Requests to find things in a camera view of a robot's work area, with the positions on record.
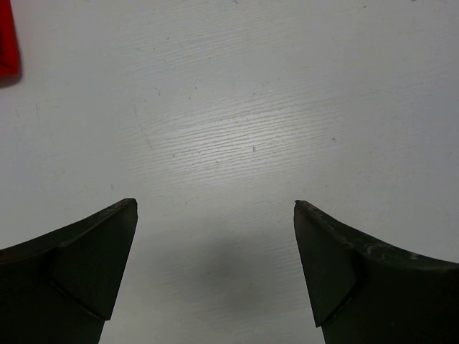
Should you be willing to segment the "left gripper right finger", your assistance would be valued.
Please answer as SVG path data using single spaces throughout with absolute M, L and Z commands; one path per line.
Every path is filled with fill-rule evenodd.
M 395 247 L 296 201 L 294 229 L 327 343 L 456 343 L 458 265 Z

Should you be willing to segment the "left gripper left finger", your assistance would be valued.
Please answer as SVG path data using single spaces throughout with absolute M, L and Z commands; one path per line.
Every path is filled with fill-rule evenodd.
M 1 250 L 2 343 L 98 343 L 111 319 L 137 225 L 123 199 Z

